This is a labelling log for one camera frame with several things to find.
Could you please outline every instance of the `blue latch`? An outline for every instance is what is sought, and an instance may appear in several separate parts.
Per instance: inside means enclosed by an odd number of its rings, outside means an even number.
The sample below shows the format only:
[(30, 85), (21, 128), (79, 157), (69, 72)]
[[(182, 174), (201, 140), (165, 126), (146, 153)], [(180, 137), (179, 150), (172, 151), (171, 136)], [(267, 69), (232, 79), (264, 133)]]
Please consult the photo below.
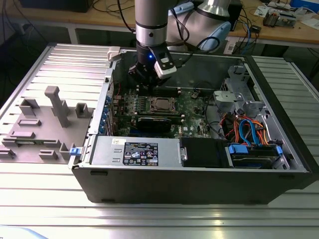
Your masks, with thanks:
[(76, 147), (70, 149), (71, 156), (81, 156), (82, 154), (82, 147)]
[(280, 156), (283, 155), (283, 149), (280, 148), (280, 146), (277, 146), (277, 147), (276, 147), (276, 150), (277, 150), (277, 152), (278, 152), (278, 154), (279, 154)]
[(241, 144), (232, 144), (228, 147), (229, 153), (248, 153), (247, 146)]

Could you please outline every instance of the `electronics on desk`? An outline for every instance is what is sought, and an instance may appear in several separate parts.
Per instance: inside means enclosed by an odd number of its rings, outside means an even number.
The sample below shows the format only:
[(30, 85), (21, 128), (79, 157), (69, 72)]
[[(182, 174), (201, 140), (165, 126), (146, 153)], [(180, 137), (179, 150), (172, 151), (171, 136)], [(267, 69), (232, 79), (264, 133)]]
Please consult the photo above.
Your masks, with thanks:
[(229, 12), (229, 22), (231, 24), (230, 31), (234, 31), (236, 27), (237, 20), (239, 18), (241, 9), (243, 8), (242, 3), (240, 0), (231, 0), (228, 12)]
[(297, 18), (289, 12), (282, 12), (281, 10), (269, 9), (263, 20), (264, 26), (294, 26)]
[(93, 0), (20, 0), (22, 7), (87, 12)]

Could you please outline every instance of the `black cable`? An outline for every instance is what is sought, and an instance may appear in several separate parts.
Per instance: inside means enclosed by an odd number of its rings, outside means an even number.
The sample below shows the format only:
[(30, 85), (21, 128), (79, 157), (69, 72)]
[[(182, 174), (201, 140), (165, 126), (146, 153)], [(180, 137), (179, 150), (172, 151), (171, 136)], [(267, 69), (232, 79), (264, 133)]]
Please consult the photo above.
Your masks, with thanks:
[(214, 131), (219, 137), (221, 137), (221, 138), (223, 138), (223, 139), (225, 139), (225, 140), (228, 141), (228, 139), (226, 139), (225, 136), (223, 136), (221, 133), (219, 133), (217, 130), (215, 130), (215, 129), (210, 125), (210, 123), (208, 122), (208, 119), (207, 119), (207, 108), (208, 108), (209, 102), (210, 102), (210, 100), (213, 98), (213, 96), (214, 96), (214, 95), (211, 95), (211, 96), (209, 97), (208, 102), (207, 102), (207, 105), (206, 105), (206, 107), (205, 107), (205, 112), (204, 112), (205, 119), (206, 119), (206, 122), (207, 122), (209, 128), (210, 128), (212, 131)]
[[(179, 36), (180, 36), (181, 40), (183, 40), (183, 42), (187, 42), (187, 41), (189, 40), (189, 37), (190, 37), (190, 33), (189, 33), (188, 29), (187, 29), (186, 26), (178, 19), (175, 9), (172, 8), (170, 11), (171, 11), (173, 17), (174, 17), (175, 20), (176, 20), (176, 24), (177, 24), (177, 28), (178, 28), (178, 33), (179, 33)], [(181, 25), (182, 28), (184, 28), (184, 30), (186, 31), (186, 33), (187, 33), (186, 39), (184, 39), (183, 34), (182, 34), (181, 31), (180, 31), (179, 25)]]
[(208, 84), (212, 89), (214, 89), (213, 85), (212, 85), (209, 81), (199, 81), (199, 82), (197, 82), (197, 84), (194, 86), (194, 90), (196, 90), (197, 87), (198, 87), (201, 83), (206, 83), (206, 84)]
[(310, 82), (312, 81), (312, 79), (315, 77), (315, 75), (319, 72), (319, 58), (318, 60), (315, 62), (313, 68), (310, 71), (309, 74), (309, 78), (310, 78)]
[[(100, 11), (100, 12), (107, 12), (107, 13), (110, 13), (110, 12), (119, 12), (120, 10), (118, 9), (118, 10), (111, 10), (111, 11), (104, 11), (104, 10), (100, 10), (100, 9), (98, 9), (98, 8), (96, 8), (95, 7), (95, 4), (97, 4), (98, 2), (99, 2), (100, 0), (97, 0), (95, 3), (93, 3), (93, 5), (92, 5), (92, 8), (93, 9), (95, 9), (96, 11)], [(111, 4), (111, 5), (109, 5), (108, 6), (108, 8), (110, 8), (111, 6), (115, 6), (115, 5), (117, 5), (117, 3), (116, 4)], [(132, 7), (135, 7), (135, 5), (133, 5), (133, 6), (128, 6), (128, 7), (126, 7), (126, 8), (123, 8), (123, 9), (121, 9), (122, 11), (124, 11), (124, 10), (126, 10), (126, 9), (129, 9), (129, 8), (132, 8)]]
[(179, 37), (180, 37), (181, 40), (184, 41), (184, 37), (183, 37), (183, 35), (182, 35), (181, 31), (180, 31), (179, 23), (178, 23), (178, 21), (177, 21), (177, 15), (176, 15), (175, 9), (172, 8), (170, 11), (171, 11), (173, 17), (174, 17), (175, 20), (176, 20), (176, 26), (177, 26), (177, 29), (178, 29)]
[[(241, 20), (242, 22), (245, 22), (245, 23), (247, 24), (248, 28), (251, 29), (252, 22), (251, 22), (251, 20), (248, 18), (245, 9), (242, 9), (242, 10), (243, 10), (243, 12), (245, 13), (245, 16), (243, 16), (243, 15), (239, 15), (239, 16), (246, 18), (246, 21), (244, 21), (244, 20), (241, 19), (241, 18), (240, 18), (240, 20)], [(236, 49), (234, 50), (233, 53), (236, 53), (238, 50), (241, 51), (241, 49), (242, 49), (242, 48), (241, 48), (241, 45), (244, 43), (244, 41), (245, 41), (245, 39), (247, 38), (247, 36), (248, 36), (248, 29), (246, 30), (246, 35), (245, 35), (245, 37), (243, 38), (243, 40), (241, 41), (241, 43), (239, 44), (239, 46), (236, 46)]]
[(311, 48), (307, 48), (308, 49), (308, 51), (315, 57), (315, 58), (319, 58), (319, 56), (316, 56), (315, 55), (315, 53), (316, 54), (319, 54), (319, 52), (316, 52), (315, 50), (313, 50), (313, 49), (311, 49)]
[(125, 18), (124, 18), (124, 16), (123, 16), (122, 9), (121, 9), (120, 0), (117, 0), (117, 3), (118, 3), (118, 8), (119, 8), (120, 15), (121, 15), (121, 18), (122, 18), (122, 21), (123, 21), (124, 25), (126, 26), (126, 28), (127, 28), (128, 30), (130, 30), (130, 32), (134, 33), (135, 31), (134, 31), (132, 28), (130, 28), (130, 26), (129, 26), (129, 25), (126, 23), (126, 21), (125, 21)]
[(210, 52), (210, 51), (216, 50), (216, 49), (219, 47), (219, 45), (220, 45), (220, 40), (219, 40), (217, 37), (208, 36), (208, 37), (202, 39), (202, 40), (198, 43), (198, 45), (196, 46), (195, 50), (192, 51), (192, 52), (189, 54), (189, 56), (182, 62), (182, 64), (185, 64), (187, 61), (189, 61), (190, 58), (194, 55), (194, 53), (195, 53), (195, 52), (198, 50), (198, 48), (201, 46), (201, 44), (204, 43), (204, 42), (207, 41), (207, 40), (210, 40), (210, 39), (216, 40), (216, 41), (217, 41), (217, 45), (216, 45), (214, 48), (209, 49), (208, 51), (204, 51), (204, 52), (208, 53), (208, 52)]
[(45, 39), (45, 37), (38, 31), (38, 29), (36, 29), (36, 27), (32, 24), (32, 22), (22, 13), (22, 11), (18, 8), (15, 0), (13, 0), (13, 4), (15, 6), (15, 8), (20, 12), (20, 14), (24, 17), (25, 20), (27, 20), (27, 22), (29, 22), (29, 24), (31, 26), (34, 27), (34, 30), (39, 34), (39, 36), (46, 42), (46, 44), (48, 44), (49, 42)]
[[(12, 30), (15, 32), (15, 34), (17, 34), (17, 35), (19, 36), (19, 39), (20, 39), (21, 43), (27, 48), (28, 52), (29, 52), (32, 56), (38, 57), (38, 56), (41, 54), (41, 52), (40, 52), (38, 49), (34, 48), (33, 46), (29, 46), (28, 43), (25, 44), (25, 42), (23, 41), (22, 35), (20, 35), (20, 33), (16, 30), (16, 28), (15, 28), (14, 25), (13, 25), (13, 23), (11, 22), (11, 20), (10, 20), (10, 18), (9, 18), (9, 16), (8, 16), (8, 13), (7, 13), (7, 11), (6, 11), (6, 8), (4, 8), (4, 14), (5, 14), (5, 17), (7, 18), (8, 22), (9, 22), (9, 25), (11, 26)], [(32, 54), (32, 53), (30, 52), (30, 50), (29, 50), (29, 47), (30, 47), (31, 49), (33, 49), (34, 51), (36, 51), (36, 52), (38, 53), (38, 55)]]

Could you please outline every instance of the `motherboard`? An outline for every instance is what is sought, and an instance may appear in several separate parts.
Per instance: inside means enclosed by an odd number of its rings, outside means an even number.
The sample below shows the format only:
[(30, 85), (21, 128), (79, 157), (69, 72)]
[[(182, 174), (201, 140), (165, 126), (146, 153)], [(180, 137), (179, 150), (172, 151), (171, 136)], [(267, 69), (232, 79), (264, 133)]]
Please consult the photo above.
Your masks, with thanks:
[(205, 99), (194, 90), (175, 88), (155, 91), (151, 96), (129, 89), (114, 101), (117, 136), (211, 137), (204, 117)]

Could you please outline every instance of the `metal frame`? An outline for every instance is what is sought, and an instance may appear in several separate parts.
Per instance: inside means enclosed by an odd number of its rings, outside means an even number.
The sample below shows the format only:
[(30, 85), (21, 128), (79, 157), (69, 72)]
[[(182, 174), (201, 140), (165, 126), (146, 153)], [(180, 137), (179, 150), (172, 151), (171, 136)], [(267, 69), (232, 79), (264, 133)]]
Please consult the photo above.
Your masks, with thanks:
[[(10, 18), (11, 22), (17, 24), (28, 24), (24, 18)], [(32, 20), (35, 25), (44, 26), (57, 26), (64, 27), (68, 29), (70, 41), (72, 44), (80, 44), (79, 37), (76, 29), (92, 29), (92, 30), (103, 30), (103, 31), (120, 31), (120, 32), (130, 32), (125, 26), (107, 26), (107, 25), (97, 25), (97, 24), (82, 24), (82, 23), (71, 23), (71, 22), (57, 22), (57, 21), (47, 21), (47, 20)], [(227, 45), (224, 50), (224, 54), (232, 54), (236, 42), (242, 41), (243, 37), (239, 36), (227, 36)], [(279, 41), (279, 40), (268, 40), (268, 39), (257, 39), (257, 43), (261, 44), (272, 44), (272, 45), (283, 45), (283, 46), (295, 46), (295, 47), (309, 47), (309, 48), (319, 48), (319, 44), (314, 43), (303, 43), (303, 42), (292, 42), (292, 41)]]

